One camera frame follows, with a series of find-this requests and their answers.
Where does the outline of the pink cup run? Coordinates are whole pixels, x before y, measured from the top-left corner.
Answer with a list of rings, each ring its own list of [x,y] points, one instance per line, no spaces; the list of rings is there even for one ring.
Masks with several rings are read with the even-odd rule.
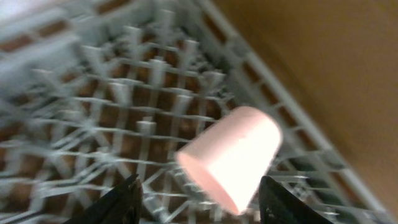
[[[233,109],[176,153],[188,178],[222,209],[240,215],[283,142],[270,115],[249,106]]]

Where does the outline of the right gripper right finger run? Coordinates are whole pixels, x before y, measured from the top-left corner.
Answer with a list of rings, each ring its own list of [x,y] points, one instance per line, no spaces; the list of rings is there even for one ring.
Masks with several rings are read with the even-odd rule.
[[[332,224],[269,176],[258,190],[261,224]]]

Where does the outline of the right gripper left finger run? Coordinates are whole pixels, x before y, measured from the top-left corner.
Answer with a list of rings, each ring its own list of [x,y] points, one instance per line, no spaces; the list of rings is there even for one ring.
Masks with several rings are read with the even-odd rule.
[[[142,184],[133,174],[63,224],[139,224],[143,201]]]

